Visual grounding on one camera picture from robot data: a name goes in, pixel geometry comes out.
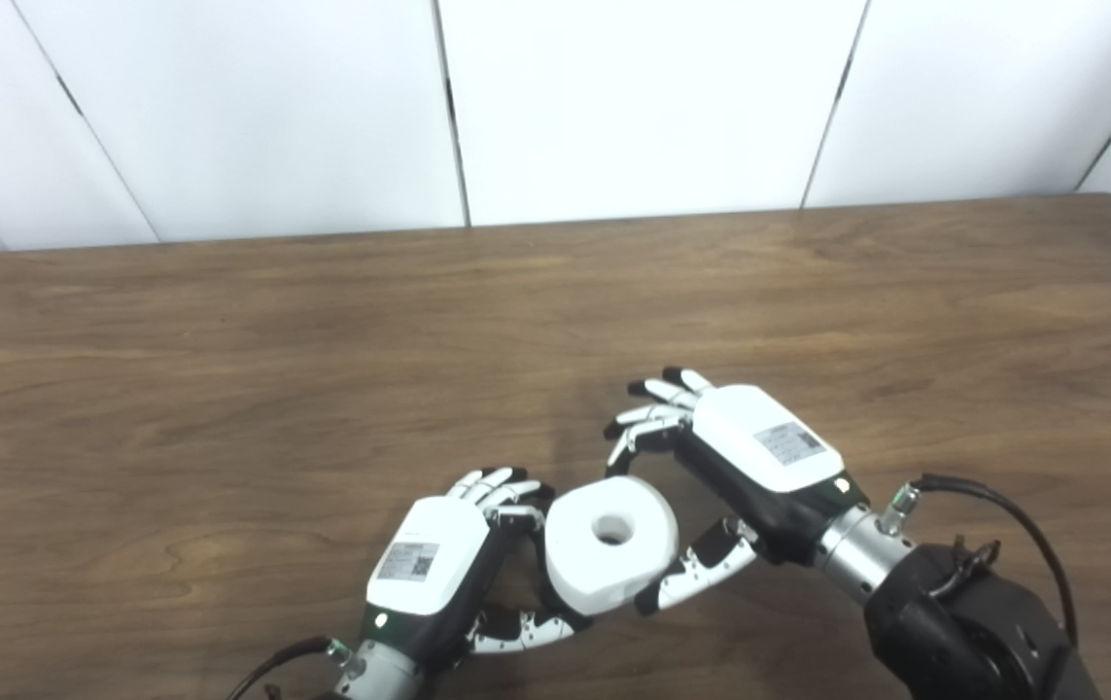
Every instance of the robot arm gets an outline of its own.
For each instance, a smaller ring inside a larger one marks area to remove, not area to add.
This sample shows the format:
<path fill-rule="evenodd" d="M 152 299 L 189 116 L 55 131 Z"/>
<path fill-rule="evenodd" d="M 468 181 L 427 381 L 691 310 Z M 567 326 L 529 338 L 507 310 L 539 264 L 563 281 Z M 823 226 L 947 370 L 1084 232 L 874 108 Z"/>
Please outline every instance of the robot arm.
<path fill-rule="evenodd" d="M 874 654 L 914 700 L 1098 700 L 1077 650 L 1064 571 L 1029 518 L 1003 496 L 964 479 L 924 476 L 882 514 L 870 510 L 838 452 L 755 386 L 715 387 L 688 369 L 630 384 L 658 403 L 621 413 L 608 476 L 635 453 L 672 451 L 732 509 L 635 599 L 643 614 L 711 588 L 750 562 L 820 569 L 861 603 Z M 1018 518 L 1061 587 L 1065 629 L 1030 590 L 991 570 L 999 542 L 969 552 L 919 544 L 901 532 L 927 491 L 987 498 Z"/>
<path fill-rule="evenodd" d="M 474 470 L 446 496 L 414 501 L 366 589 L 360 647 L 312 638 L 281 650 L 228 696 L 238 700 L 262 674 L 296 657 L 326 654 L 342 677 L 321 699 L 411 700 L 426 679 L 470 654 L 523 651 L 569 638 L 590 624 L 571 611 L 519 611 L 484 603 L 511 546 L 541 547 L 549 500 L 524 470 Z"/>

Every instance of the sticker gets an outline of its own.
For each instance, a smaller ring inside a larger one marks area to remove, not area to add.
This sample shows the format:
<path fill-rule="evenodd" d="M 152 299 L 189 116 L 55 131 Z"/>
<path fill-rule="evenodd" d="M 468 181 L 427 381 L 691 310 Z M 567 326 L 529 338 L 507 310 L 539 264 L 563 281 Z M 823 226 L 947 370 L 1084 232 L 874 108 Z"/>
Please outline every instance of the sticker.
<path fill-rule="evenodd" d="M 396 541 L 390 552 L 387 552 L 387 558 L 382 559 L 378 580 L 413 580 L 421 583 L 430 574 L 430 567 L 438 553 L 439 544 Z"/>
<path fill-rule="evenodd" d="M 820 452 L 828 451 L 815 436 L 810 434 L 795 422 L 770 427 L 770 429 L 754 434 L 754 440 L 763 443 L 763 448 L 767 448 L 767 451 L 785 467 L 792 462 L 800 462 L 807 457 L 814 457 Z"/>

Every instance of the silver cylinder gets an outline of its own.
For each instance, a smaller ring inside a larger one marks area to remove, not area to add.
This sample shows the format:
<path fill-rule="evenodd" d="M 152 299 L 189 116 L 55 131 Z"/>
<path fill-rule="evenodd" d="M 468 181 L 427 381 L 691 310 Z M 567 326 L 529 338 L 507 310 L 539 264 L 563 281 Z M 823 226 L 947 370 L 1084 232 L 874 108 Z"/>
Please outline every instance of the silver cylinder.
<path fill-rule="evenodd" d="M 338 692 L 349 700 L 411 700 L 421 688 L 421 668 L 386 643 L 366 641 L 343 664 Z"/>
<path fill-rule="evenodd" d="M 880 531 L 879 516 L 865 506 L 849 510 L 822 533 L 813 566 L 859 606 L 865 606 L 892 568 L 913 552 L 905 538 Z"/>

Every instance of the wooden table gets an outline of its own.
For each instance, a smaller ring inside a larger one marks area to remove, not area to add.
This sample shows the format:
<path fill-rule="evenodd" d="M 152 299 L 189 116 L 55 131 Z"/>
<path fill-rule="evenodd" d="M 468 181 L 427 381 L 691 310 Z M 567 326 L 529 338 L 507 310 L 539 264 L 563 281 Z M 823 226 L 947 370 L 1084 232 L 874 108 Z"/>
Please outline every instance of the wooden table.
<path fill-rule="evenodd" d="M 0 697 L 226 696 L 354 634 L 414 498 L 514 463 L 600 478 L 623 387 L 683 363 L 767 387 L 882 502 L 922 470 L 1030 509 L 1111 697 L 1111 198 L 0 253 Z M 670 458 L 685 536 L 722 514 Z M 923 540 L 1024 532 L 924 501 Z M 532 593 L 519 553 L 504 601 Z M 276 674 L 289 699 L 329 670 Z M 439 697 L 904 697 L 860 611 L 757 563 L 651 619 L 474 659 Z"/>

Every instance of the hole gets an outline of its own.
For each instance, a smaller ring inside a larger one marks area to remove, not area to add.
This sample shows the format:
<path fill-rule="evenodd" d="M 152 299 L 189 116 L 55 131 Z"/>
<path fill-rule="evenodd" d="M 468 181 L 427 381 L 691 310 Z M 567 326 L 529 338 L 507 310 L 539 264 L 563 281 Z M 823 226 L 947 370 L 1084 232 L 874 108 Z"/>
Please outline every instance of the hole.
<path fill-rule="evenodd" d="M 632 522 L 623 516 L 602 516 L 590 529 L 603 544 L 623 544 L 632 539 Z"/>
<path fill-rule="evenodd" d="M 1034 657 L 1035 659 L 1038 659 L 1039 658 L 1039 646 L 1038 646 L 1038 643 L 1034 643 L 1033 639 L 1030 639 L 1030 634 L 1025 633 L 1025 630 L 1022 629 L 1022 626 L 1018 626 L 1018 637 L 1021 637 L 1022 638 L 1022 642 L 1025 642 L 1025 646 L 1030 647 L 1030 654 L 1032 657 Z"/>

